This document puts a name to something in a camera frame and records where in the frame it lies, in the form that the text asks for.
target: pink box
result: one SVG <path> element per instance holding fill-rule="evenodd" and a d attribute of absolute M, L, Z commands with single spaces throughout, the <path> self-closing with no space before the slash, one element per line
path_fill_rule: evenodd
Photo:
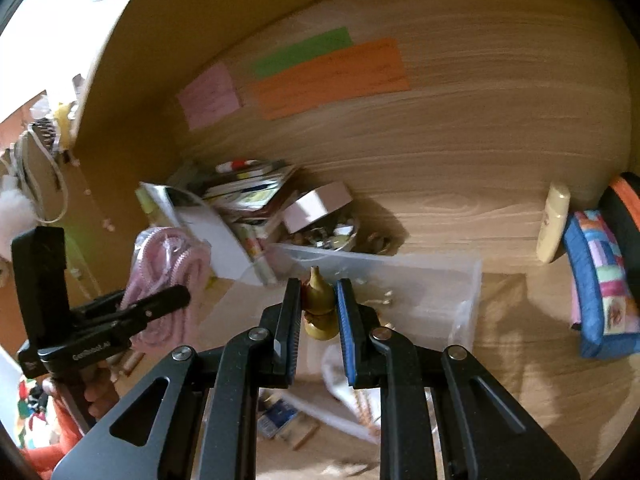
<path fill-rule="evenodd" d="M 282 221 L 289 233 L 295 233 L 329 213 L 351 202 L 347 187 L 332 182 L 300 197 L 282 213 Z"/>

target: white pom-pom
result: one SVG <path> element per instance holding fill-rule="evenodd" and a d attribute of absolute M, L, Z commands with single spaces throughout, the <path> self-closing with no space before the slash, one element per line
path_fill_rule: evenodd
<path fill-rule="evenodd" d="M 11 241 L 37 224 L 33 204 L 19 189 L 0 192 L 0 256 L 11 261 Z"/>

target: orange sticky note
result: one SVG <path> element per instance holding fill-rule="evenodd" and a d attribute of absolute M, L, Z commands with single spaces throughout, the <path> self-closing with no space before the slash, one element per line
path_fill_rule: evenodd
<path fill-rule="evenodd" d="M 409 81 L 393 38 L 335 50 L 251 85 L 268 120 L 332 101 L 408 89 Z"/>

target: pink coiled rope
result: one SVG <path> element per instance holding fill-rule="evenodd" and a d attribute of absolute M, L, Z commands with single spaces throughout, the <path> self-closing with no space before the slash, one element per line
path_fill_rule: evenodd
<path fill-rule="evenodd" d="M 169 352 L 181 344 L 193 344 L 197 309 L 211 276 L 210 249 L 182 229 L 155 227 L 136 240 L 137 253 L 120 308 L 172 285 L 185 285 L 191 294 L 186 308 L 176 310 L 148 324 L 131 338 L 141 352 Z"/>

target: cream bottle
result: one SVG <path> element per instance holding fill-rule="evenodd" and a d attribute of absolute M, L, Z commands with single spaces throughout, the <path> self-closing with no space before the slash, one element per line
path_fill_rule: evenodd
<path fill-rule="evenodd" d="M 565 184 L 551 183 L 536 247 L 538 259 L 545 264 L 554 259 L 558 250 L 569 213 L 570 198 L 571 194 Z"/>

